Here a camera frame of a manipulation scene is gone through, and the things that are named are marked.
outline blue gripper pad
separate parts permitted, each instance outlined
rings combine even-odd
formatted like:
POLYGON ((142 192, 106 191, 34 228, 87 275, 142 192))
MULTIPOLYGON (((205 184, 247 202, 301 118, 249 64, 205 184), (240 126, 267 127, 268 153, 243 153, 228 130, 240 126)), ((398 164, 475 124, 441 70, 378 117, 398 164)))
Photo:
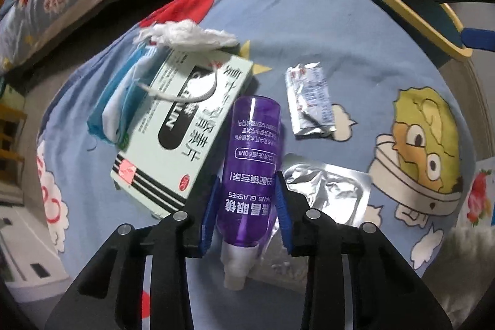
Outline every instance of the blue gripper pad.
POLYGON ((206 209, 204 211, 203 221, 201 222, 201 243, 200 250, 202 255, 211 246, 211 239, 213 238, 213 231, 215 229, 216 215, 218 207, 220 206, 220 178, 215 175, 213 186, 211 187, 211 194, 206 209))
POLYGON ((282 243, 287 249, 287 253, 291 254, 292 245, 292 220, 287 209, 287 203, 284 198, 285 184, 281 184, 278 176, 275 176, 275 208, 279 220, 280 233, 282 235, 282 243))
POLYGON ((468 48, 495 52, 495 32, 480 28, 465 28, 461 31, 461 41, 468 48))

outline purple bottle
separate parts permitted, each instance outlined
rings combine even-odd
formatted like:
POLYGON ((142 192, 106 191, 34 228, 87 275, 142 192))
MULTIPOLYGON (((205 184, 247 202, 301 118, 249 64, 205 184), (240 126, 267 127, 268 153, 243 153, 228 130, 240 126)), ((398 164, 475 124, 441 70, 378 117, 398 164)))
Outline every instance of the purple bottle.
POLYGON ((224 286, 244 287, 259 240, 268 229, 279 166, 280 105, 266 97, 244 96, 235 103, 225 158, 217 226, 223 235, 224 286))

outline white ear loop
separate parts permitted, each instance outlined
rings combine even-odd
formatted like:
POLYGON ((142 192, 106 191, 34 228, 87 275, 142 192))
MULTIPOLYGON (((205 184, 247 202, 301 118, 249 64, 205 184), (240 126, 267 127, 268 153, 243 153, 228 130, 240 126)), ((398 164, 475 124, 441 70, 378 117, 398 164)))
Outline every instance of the white ear loop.
POLYGON ((162 93, 161 91, 155 90, 154 88, 150 88, 149 86, 147 86, 144 83, 137 82, 136 85, 139 86, 140 88, 142 88, 144 91, 146 91, 150 97, 159 98, 160 100, 163 100, 163 101, 180 102, 180 103, 184 103, 184 104, 201 102, 201 101, 209 99, 215 93, 215 90, 216 90, 218 70, 217 70, 217 66, 215 63, 211 64, 211 67, 213 70, 213 74, 215 75, 215 80, 213 81, 213 85, 211 86, 210 90, 208 90, 206 93, 204 93, 203 95, 200 95, 198 97, 174 97, 172 95, 167 95, 165 93, 162 93))

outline foil packet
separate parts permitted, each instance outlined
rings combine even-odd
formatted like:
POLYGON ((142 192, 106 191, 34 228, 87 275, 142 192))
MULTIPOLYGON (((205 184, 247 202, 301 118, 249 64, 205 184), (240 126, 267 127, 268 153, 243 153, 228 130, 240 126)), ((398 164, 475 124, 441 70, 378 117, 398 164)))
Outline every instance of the foil packet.
POLYGON ((294 135, 331 135, 336 130, 335 118, 319 62, 289 67, 285 83, 294 135))
MULTIPOLYGON (((310 207, 323 211, 339 224, 362 224, 371 191, 370 175, 296 154, 284 157, 281 171, 289 190, 306 196, 310 207)), ((293 258, 287 253, 277 219, 249 276, 304 293, 307 274, 308 258, 293 258)))

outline metal bolt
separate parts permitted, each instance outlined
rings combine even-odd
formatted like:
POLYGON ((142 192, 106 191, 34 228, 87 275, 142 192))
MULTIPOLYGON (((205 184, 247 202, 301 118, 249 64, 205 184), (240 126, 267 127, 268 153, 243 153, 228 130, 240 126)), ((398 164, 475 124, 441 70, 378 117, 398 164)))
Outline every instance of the metal bolt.
POLYGON ((373 234, 376 232, 376 225, 374 225, 373 223, 364 223, 362 228, 363 231, 368 234, 373 234))
POLYGON ((321 217, 321 213, 316 209, 310 209, 306 211, 306 217, 308 217, 311 220, 316 220, 317 218, 321 217))
POLYGON ((117 232, 120 235, 127 235, 129 232, 131 232, 131 226, 129 224, 122 224, 119 228, 117 228, 117 232))
POLYGON ((185 211, 177 211, 174 213, 173 218, 175 221, 184 221, 187 218, 185 211))

